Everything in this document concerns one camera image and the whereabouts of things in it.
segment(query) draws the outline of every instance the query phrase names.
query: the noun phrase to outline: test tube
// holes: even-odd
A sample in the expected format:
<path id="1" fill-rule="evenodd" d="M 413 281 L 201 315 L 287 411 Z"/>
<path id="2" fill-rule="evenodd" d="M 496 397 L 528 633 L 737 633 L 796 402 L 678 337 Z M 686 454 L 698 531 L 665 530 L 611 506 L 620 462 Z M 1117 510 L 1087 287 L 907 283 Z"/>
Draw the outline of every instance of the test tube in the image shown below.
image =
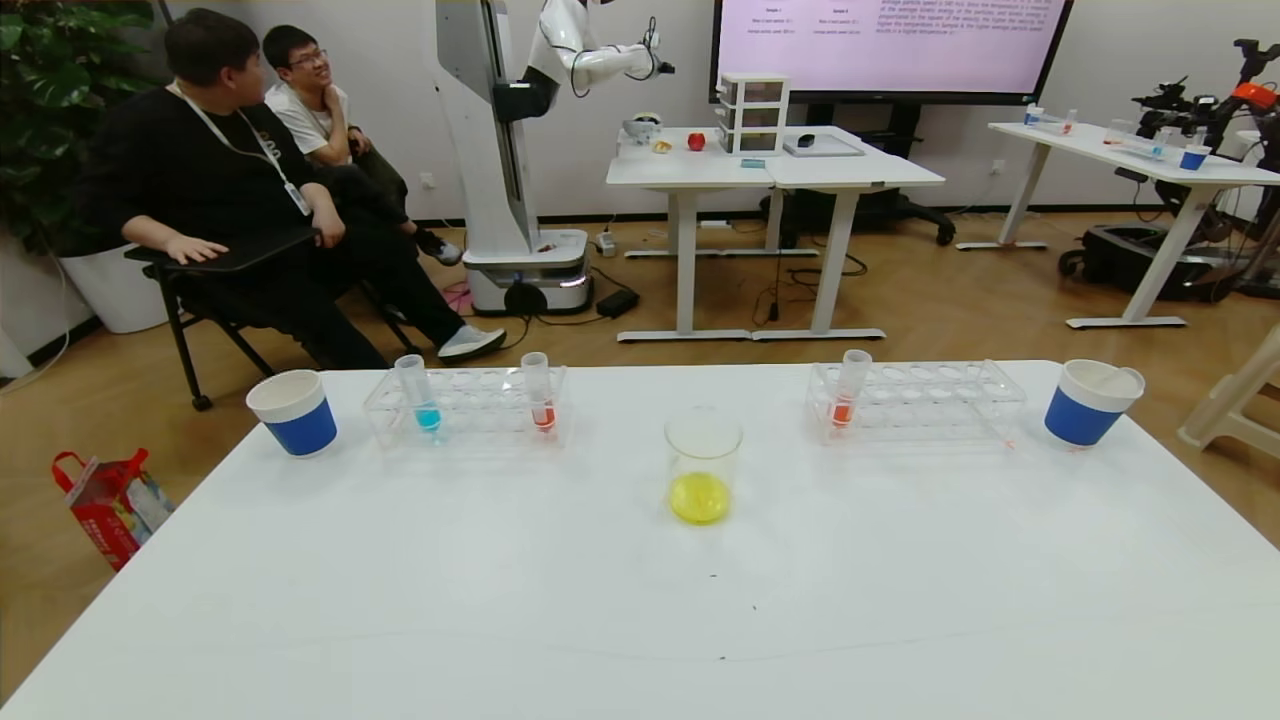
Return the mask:
<path id="1" fill-rule="evenodd" d="M 422 356 L 404 355 L 396 360 L 396 377 L 417 425 L 429 433 L 440 429 L 440 409 L 431 393 L 431 380 L 426 375 L 426 363 Z"/>
<path id="2" fill-rule="evenodd" d="M 845 361 L 836 378 L 836 406 L 831 421 L 836 428 L 847 428 L 854 421 L 854 405 L 867 383 L 867 373 L 872 369 L 872 356 L 863 350 L 845 352 Z"/>
<path id="3" fill-rule="evenodd" d="M 534 427 L 544 433 L 556 429 L 556 407 L 552 406 L 552 369 L 545 352 L 529 352 L 520 359 L 525 373 L 525 393 Z"/>

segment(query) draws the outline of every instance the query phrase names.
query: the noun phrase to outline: red shopping bag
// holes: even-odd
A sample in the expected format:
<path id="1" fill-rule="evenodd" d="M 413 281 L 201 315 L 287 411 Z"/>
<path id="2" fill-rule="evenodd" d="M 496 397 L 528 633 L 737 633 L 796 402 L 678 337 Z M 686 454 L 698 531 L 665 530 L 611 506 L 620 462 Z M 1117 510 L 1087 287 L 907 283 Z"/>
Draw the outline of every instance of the red shopping bag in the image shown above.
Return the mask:
<path id="1" fill-rule="evenodd" d="M 79 464 L 76 480 L 59 466 L 67 459 Z M 84 462 L 74 452 L 54 457 L 54 482 L 67 493 L 67 506 L 114 570 L 124 568 L 174 511 L 142 469 L 146 459 L 146 450 L 116 462 Z"/>

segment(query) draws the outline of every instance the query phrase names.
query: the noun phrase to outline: beaker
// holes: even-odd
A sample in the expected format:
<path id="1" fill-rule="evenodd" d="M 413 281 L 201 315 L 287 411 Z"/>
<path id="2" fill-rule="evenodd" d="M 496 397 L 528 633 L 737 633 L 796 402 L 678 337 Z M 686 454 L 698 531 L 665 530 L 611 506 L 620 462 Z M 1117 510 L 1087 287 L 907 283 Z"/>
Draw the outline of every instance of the beaker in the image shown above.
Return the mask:
<path id="1" fill-rule="evenodd" d="M 714 407 L 691 407 L 667 420 L 668 503 L 677 518 L 709 525 L 728 512 L 742 427 Z"/>

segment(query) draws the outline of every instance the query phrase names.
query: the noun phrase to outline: yellow liquid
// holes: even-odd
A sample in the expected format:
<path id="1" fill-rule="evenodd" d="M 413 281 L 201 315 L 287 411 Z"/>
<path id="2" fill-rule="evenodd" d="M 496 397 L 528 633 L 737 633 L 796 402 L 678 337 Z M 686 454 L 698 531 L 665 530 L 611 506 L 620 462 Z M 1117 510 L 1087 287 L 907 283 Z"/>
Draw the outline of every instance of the yellow liquid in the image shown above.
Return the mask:
<path id="1" fill-rule="evenodd" d="M 728 512 L 728 487 L 710 473 L 685 473 L 671 483 L 671 511 L 686 523 L 709 525 Z"/>

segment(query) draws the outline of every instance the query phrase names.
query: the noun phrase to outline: potted plant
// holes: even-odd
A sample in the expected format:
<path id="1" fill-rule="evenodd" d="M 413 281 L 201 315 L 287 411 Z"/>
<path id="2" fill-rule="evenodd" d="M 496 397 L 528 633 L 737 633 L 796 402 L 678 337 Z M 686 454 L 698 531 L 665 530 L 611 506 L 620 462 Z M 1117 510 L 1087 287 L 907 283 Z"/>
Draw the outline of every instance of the potted plant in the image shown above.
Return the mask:
<path id="1" fill-rule="evenodd" d="M 156 82 L 133 69 L 150 1 L 0 0 L 0 222 L 27 250 L 59 258 L 108 329 L 164 322 L 164 304 L 124 240 L 76 217 L 72 186 L 109 108 Z"/>

